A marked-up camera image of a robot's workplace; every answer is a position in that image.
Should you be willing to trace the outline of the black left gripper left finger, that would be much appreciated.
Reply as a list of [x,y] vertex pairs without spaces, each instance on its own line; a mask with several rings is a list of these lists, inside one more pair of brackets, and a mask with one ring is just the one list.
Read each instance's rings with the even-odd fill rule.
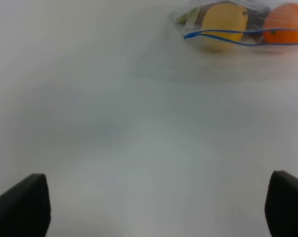
[[50,221],[45,174],[31,174],[0,195],[0,237],[44,237]]

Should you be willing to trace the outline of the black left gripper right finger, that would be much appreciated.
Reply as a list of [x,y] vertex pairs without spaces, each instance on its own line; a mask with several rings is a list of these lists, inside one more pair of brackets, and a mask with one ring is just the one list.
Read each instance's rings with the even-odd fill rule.
[[298,178],[274,171],[265,200],[265,218],[273,237],[298,237]]

